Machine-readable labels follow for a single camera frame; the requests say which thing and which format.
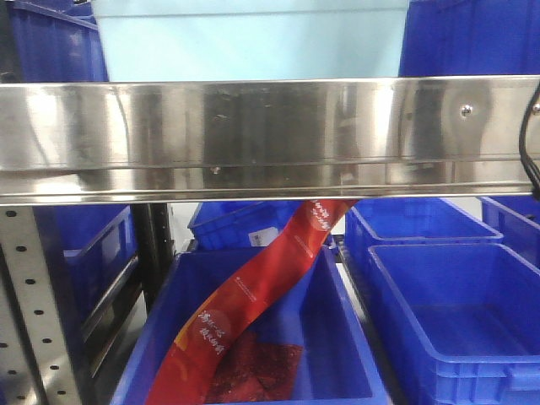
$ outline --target black cable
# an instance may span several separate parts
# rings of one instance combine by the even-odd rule
[[[532,183],[532,195],[540,200],[540,170],[538,166],[534,163],[531,156],[527,152],[527,127],[529,121],[531,120],[531,115],[533,113],[534,105],[538,102],[540,97],[540,83],[534,90],[529,104],[527,105],[525,115],[523,116],[523,121],[521,122],[520,137],[519,137],[519,151],[520,151],[520,160],[525,169],[526,175],[529,177],[529,180]]]

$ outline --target blue plastic bin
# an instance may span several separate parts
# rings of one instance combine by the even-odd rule
[[[370,246],[501,243],[502,239],[500,232],[444,198],[366,199],[345,216],[345,245],[367,282]]]
[[[231,273],[259,251],[252,248],[180,255],[111,404],[144,404],[161,360],[181,325]],[[251,328],[260,340],[304,347],[293,399],[280,402],[283,405],[387,404],[369,346],[328,250]]]
[[[411,405],[540,403],[540,272],[497,244],[373,246],[370,312]]]
[[[107,81],[97,25],[89,3],[8,1],[26,82]]]
[[[125,205],[56,207],[64,257],[82,320],[137,250]]]
[[[535,0],[415,0],[400,75],[539,74]]]
[[[300,201],[203,202],[188,228],[203,250],[267,246]]]
[[[504,243],[540,266],[540,202],[529,196],[481,197],[483,221],[504,236]]]

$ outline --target reflective metal surface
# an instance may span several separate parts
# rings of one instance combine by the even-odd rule
[[[7,405],[37,405],[44,403],[45,397],[13,283],[0,249],[0,402],[4,398]]]
[[[3,208],[0,214],[0,245],[46,403],[93,405],[80,320],[52,208]]]
[[[539,80],[2,85],[0,203],[528,192]]]
[[[95,308],[92,310],[82,326],[83,340],[86,342],[100,321],[105,316],[105,313],[118,296],[122,287],[126,285],[129,278],[133,275],[133,270],[138,264],[137,255],[133,256],[114,279],[109,288],[103,293]]]

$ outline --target metal rail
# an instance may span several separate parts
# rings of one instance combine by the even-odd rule
[[[4,84],[0,204],[525,193],[539,80]]]
[[[109,288],[103,293],[95,308],[92,310],[82,326],[83,340],[86,342],[95,328],[100,324],[100,321],[105,316],[115,299],[131,278],[133,270],[138,264],[138,257],[133,256],[114,279]]]

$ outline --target red packaging film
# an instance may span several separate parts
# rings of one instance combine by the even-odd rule
[[[182,327],[146,405],[204,403],[218,364],[233,342],[308,272],[332,227],[355,203],[303,202],[283,232],[220,285]]]
[[[205,403],[290,399],[303,348],[262,343],[249,329],[219,362]]]

